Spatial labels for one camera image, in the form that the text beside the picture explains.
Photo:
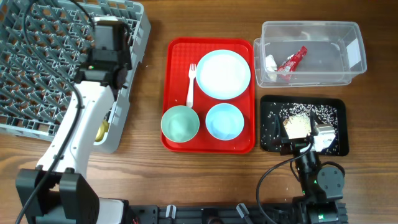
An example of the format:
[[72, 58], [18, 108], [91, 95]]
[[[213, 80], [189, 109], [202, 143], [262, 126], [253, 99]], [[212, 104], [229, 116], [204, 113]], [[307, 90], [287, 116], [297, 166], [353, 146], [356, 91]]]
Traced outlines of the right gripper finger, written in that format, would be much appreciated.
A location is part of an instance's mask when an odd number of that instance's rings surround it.
[[318, 124], [323, 124], [323, 121], [316, 115], [314, 111], [310, 112], [310, 125], [314, 128]]
[[289, 136], [283, 125], [282, 118], [277, 115], [274, 120], [273, 145], [283, 145], [287, 143], [288, 140]]

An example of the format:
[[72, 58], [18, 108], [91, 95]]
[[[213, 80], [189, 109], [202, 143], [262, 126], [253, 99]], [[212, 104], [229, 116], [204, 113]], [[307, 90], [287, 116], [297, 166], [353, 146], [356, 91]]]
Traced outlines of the food scraps and rice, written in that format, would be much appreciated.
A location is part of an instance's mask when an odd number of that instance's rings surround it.
[[290, 139], [304, 138], [314, 128], [310, 125], [310, 112], [314, 111], [323, 121], [323, 124], [331, 124], [336, 132], [336, 137], [330, 147], [322, 150], [320, 154], [338, 156], [338, 110], [329, 105], [309, 105], [301, 103], [277, 103], [265, 102], [261, 104], [261, 131], [260, 144], [266, 151], [279, 152], [280, 146], [271, 144], [274, 135], [274, 120], [277, 115], [282, 118], [283, 125]]

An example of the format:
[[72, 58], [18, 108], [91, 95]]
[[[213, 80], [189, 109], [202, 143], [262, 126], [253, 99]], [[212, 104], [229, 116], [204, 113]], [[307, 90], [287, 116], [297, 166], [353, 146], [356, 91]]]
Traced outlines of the light blue bowl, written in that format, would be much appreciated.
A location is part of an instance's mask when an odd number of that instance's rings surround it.
[[207, 112], [205, 124], [214, 138], [230, 141], [242, 133], [245, 122], [242, 112], [236, 106], [220, 103]]

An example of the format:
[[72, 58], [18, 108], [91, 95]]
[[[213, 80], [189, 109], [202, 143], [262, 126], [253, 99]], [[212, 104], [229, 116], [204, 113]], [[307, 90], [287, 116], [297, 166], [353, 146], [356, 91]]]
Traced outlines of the red snack wrapper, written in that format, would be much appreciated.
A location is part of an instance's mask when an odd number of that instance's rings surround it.
[[294, 72], [296, 71], [298, 64], [302, 61], [304, 56], [307, 54], [307, 48], [302, 46], [301, 49], [296, 53], [291, 55], [286, 62], [284, 62], [278, 69], [278, 72]]

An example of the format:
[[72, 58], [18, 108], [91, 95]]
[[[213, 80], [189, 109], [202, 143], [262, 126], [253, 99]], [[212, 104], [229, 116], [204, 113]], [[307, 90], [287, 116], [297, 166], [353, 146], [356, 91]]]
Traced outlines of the white napkin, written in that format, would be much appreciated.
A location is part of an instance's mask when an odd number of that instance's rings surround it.
[[273, 55], [268, 55], [265, 58], [265, 61], [266, 61], [267, 75], [271, 81], [275, 82], [277, 80], [277, 75], [275, 74], [275, 72], [277, 71], [278, 66], [273, 58]]

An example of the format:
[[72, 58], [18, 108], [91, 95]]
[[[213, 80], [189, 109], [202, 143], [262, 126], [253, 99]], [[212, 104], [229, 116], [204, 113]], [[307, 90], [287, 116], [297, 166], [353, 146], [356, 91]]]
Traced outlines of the yellow plastic cup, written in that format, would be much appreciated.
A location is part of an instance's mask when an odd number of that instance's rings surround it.
[[96, 134], [95, 141], [96, 142], [102, 141], [105, 133], [107, 133], [108, 130], [109, 130], [109, 123], [104, 119], [104, 120], [102, 120], [102, 123], [100, 124], [98, 132]]

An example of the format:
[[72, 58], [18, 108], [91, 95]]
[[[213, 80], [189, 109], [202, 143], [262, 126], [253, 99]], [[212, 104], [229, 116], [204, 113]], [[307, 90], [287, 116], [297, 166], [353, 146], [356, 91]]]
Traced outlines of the large light blue plate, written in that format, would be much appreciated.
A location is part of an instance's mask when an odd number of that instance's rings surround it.
[[197, 65], [196, 80], [200, 89], [217, 100], [230, 100], [246, 90], [251, 81], [247, 61], [232, 50], [214, 50]]

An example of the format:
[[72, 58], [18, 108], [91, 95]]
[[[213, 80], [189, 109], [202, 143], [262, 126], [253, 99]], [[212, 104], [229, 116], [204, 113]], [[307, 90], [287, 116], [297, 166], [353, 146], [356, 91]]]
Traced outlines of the cream plastic fork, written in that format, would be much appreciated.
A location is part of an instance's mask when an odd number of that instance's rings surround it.
[[189, 86], [188, 86], [187, 99], [186, 99], [186, 106], [189, 108], [193, 107], [193, 91], [194, 91], [194, 81], [196, 75], [197, 75], [197, 65], [192, 63], [188, 71]]

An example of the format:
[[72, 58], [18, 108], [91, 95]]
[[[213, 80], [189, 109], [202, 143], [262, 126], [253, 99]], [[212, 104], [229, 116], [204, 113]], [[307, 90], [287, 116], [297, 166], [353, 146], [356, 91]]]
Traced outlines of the green bowl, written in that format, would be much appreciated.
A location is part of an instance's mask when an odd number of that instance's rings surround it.
[[183, 143], [193, 139], [200, 128], [197, 113], [184, 105], [169, 108], [162, 116], [161, 130], [172, 142]]

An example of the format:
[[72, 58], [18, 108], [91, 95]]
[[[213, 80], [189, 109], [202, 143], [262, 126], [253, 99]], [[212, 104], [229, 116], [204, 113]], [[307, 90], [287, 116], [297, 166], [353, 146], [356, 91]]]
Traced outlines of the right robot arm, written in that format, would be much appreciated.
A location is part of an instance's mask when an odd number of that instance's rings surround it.
[[345, 170], [335, 162], [320, 162], [319, 152], [335, 140], [331, 124], [317, 124], [315, 114], [309, 117], [310, 132], [302, 138], [290, 138], [280, 117], [275, 119], [272, 144], [280, 147], [281, 155], [293, 155], [296, 178], [303, 195], [294, 197], [292, 204], [281, 217], [282, 223], [348, 223], [343, 198]]

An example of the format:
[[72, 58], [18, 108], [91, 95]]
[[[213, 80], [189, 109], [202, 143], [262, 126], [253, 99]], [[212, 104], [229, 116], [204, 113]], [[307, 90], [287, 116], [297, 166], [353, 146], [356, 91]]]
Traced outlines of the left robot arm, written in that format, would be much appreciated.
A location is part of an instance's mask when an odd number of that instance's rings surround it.
[[22, 203], [16, 222], [122, 223], [128, 202], [99, 198], [86, 181], [96, 135], [131, 70], [128, 25], [98, 21], [95, 46], [76, 70], [72, 100], [46, 153], [35, 169], [19, 171]]

